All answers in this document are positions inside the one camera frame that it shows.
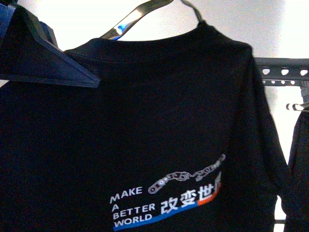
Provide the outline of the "black gripper red parts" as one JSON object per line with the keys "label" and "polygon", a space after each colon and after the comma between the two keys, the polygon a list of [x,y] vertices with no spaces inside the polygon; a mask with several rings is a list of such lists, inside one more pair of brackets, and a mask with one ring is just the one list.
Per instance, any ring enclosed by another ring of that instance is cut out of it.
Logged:
{"label": "black gripper red parts", "polygon": [[58,48],[50,26],[16,0],[0,2],[0,78],[73,87],[100,83]]}

